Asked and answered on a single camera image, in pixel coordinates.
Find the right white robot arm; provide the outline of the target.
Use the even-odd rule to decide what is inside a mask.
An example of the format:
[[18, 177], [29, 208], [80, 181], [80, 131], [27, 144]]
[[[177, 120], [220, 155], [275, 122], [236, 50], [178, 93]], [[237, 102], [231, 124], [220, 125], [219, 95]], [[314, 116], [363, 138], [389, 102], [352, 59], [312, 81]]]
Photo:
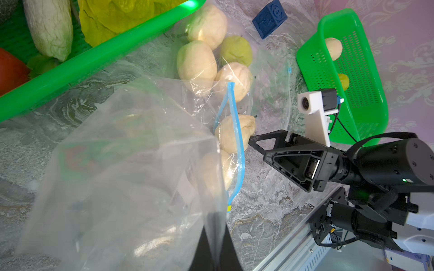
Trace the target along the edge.
[[313, 239], [325, 246], [335, 228], [353, 234], [331, 243], [363, 242], [373, 248], [433, 255], [434, 153], [415, 133], [385, 133], [387, 143], [369, 139], [347, 151], [278, 130], [249, 144], [263, 160], [306, 192], [342, 187], [309, 220]]

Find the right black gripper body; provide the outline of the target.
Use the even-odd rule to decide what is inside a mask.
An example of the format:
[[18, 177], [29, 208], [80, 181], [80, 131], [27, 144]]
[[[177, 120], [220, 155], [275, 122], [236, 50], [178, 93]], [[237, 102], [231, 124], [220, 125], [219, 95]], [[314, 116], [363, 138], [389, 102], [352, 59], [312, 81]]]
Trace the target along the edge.
[[266, 133], [263, 140], [275, 140], [270, 150], [262, 150], [263, 160], [305, 192], [323, 192], [331, 179], [339, 151], [292, 133]]

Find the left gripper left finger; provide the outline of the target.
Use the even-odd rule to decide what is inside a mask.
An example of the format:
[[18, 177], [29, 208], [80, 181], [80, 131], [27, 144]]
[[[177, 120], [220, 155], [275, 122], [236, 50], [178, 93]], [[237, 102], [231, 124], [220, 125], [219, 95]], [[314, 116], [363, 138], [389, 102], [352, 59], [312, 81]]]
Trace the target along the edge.
[[214, 271], [214, 260], [211, 256], [210, 246], [205, 228], [202, 228], [201, 236], [194, 254], [189, 271]]

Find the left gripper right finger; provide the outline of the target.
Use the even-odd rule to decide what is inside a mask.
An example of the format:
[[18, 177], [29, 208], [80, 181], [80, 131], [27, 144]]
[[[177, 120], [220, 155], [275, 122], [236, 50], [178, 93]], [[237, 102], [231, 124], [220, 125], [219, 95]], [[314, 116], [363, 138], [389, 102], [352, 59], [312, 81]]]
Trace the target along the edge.
[[237, 257], [237, 252], [234, 247], [228, 227], [225, 228], [223, 244], [220, 253], [219, 271], [243, 271]]

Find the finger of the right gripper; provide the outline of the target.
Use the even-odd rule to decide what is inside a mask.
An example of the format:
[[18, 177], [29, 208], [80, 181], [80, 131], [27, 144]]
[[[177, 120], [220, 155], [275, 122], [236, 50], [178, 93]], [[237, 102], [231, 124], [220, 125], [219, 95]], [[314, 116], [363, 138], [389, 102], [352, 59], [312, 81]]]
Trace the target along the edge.
[[277, 130], [270, 133], [254, 135], [249, 139], [249, 146], [258, 152], [266, 152], [267, 150], [260, 146], [259, 142], [273, 143], [273, 147], [270, 150], [279, 149], [285, 147], [285, 140], [288, 132], [285, 130]]

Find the cream pear from bag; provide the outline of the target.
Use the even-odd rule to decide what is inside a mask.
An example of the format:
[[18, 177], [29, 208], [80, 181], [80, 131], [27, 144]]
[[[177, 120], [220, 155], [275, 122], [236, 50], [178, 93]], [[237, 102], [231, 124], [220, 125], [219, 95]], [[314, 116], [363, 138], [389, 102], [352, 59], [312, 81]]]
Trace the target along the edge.
[[[242, 142], [244, 151], [249, 147], [249, 139], [256, 130], [256, 118], [251, 115], [238, 115], [241, 128]], [[215, 136], [218, 138], [220, 147], [227, 153], [237, 153], [238, 144], [236, 142], [238, 133], [234, 130], [232, 116], [227, 116], [216, 128]]]

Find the green pear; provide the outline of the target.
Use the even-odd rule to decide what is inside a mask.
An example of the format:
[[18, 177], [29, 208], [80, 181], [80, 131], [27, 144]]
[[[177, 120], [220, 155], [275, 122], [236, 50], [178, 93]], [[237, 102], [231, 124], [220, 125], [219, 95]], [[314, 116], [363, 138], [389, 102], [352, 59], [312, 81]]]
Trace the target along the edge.
[[343, 91], [346, 91], [349, 88], [349, 78], [348, 78], [348, 76], [345, 75], [345, 74], [339, 73], [338, 77], [340, 79]]

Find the clear zip-top bag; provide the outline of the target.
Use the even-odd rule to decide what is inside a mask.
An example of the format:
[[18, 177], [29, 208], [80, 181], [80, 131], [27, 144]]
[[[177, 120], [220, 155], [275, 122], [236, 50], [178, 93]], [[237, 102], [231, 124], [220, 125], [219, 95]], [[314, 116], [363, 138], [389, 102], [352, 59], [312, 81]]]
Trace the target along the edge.
[[[142, 77], [119, 87], [54, 150], [17, 247], [61, 271], [188, 271], [205, 228], [218, 271], [227, 215], [245, 157], [234, 83], [218, 102], [180, 80]], [[206, 154], [220, 160], [217, 126], [232, 116], [237, 173], [212, 196]]]
[[220, 102], [235, 83], [238, 112], [257, 117], [261, 132], [291, 130], [293, 62], [272, 52], [214, 1], [177, 23], [173, 74], [192, 97]]

